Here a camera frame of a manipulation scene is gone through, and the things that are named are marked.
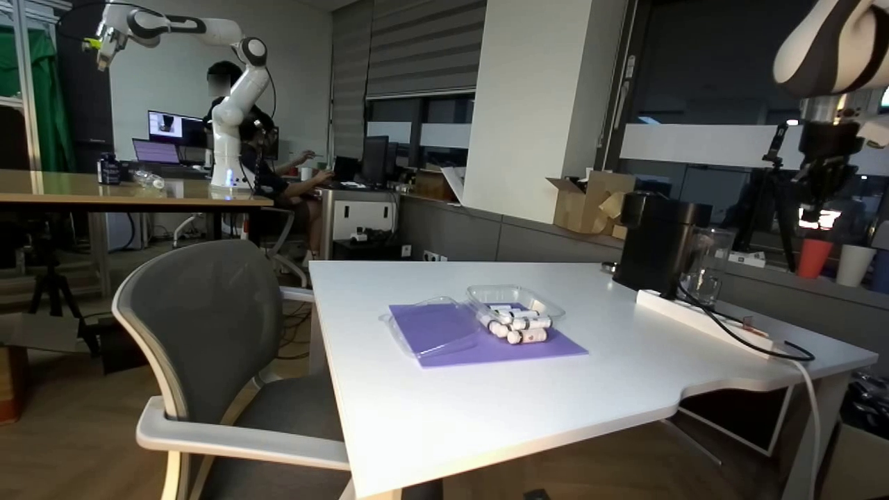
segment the wooden desk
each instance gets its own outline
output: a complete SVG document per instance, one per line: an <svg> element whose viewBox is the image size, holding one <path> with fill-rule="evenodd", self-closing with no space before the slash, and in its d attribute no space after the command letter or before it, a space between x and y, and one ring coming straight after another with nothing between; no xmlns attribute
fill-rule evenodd
<svg viewBox="0 0 889 500"><path fill-rule="evenodd" d="M0 205L90 211L92 259L104 294L111 294L107 219L97 211L260 211L274 201L250 191L214 191L208 181L165 181L161 191L140 183L100 187L96 172L0 169ZM21 415L29 363L22 356L22 348L0 345L0 423Z"/></svg>
<svg viewBox="0 0 889 500"><path fill-rule="evenodd" d="M362 500L660 423L693 394L801 384L787 361L637 309L597 263L311 261L311 281ZM504 284L565 309L560 329L590 352L424 370L382 320L393 304L467 299L467 286ZM787 322L758 324L818 356L806 373L824 438L815 454L810 424L785 490L787 500L810 497L810 461L824 461L849 374L878 356Z"/></svg>

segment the floor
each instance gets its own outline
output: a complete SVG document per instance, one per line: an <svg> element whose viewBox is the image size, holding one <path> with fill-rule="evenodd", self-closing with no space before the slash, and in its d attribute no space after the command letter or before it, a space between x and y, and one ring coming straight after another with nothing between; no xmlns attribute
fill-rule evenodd
<svg viewBox="0 0 889 500"><path fill-rule="evenodd" d="M310 311L290 311L278 370L305 370ZM32 352L22 420L0 424L4 500L154 500L165 459L133 441L157 381L147 368L104 373L85 352ZM686 420L646 424L575 448L449 477L449 500L769 500L775 461ZM722 463L699 451L706 444Z"/></svg>

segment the gray office chair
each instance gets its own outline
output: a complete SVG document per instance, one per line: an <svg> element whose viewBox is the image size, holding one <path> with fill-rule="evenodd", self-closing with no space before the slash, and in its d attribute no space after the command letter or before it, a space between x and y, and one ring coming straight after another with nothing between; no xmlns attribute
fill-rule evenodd
<svg viewBox="0 0 889 500"><path fill-rule="evenodd" d="M243 240L165 254L121 284L111 311L161 387L137 441L167 454L167 500L351 497L328 374L268 381L282 309L268 259Z"/></svg>

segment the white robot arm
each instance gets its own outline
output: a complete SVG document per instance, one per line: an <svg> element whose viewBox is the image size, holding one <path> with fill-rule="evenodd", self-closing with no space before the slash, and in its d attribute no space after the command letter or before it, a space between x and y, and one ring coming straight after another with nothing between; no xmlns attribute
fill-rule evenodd
<svg viewBox="0 0 889 500"><path fill-rule="evenodd" d="M853 111L860 90L889 86L889 0L818 0L782 44L774 79L803 98L801 177L819 209L853 174L849 156L889 144L887 118Z"/></svg>
<svg viewBox="0 0 889 500"><path fill-rule="evenodd" d="M237 191L250 188L247 169L239 163L239 126L246 122L253 104L271 83L268 47L257 37L246 37L232 20L214 18L178 18L143 8L137 4L111 0L97 29L97 66L107 70L129 41L157 47L165 34L200 37L208 44L232 47L243 62L246 73L212 111L214 126L214 177L212 188Z"/></svg>

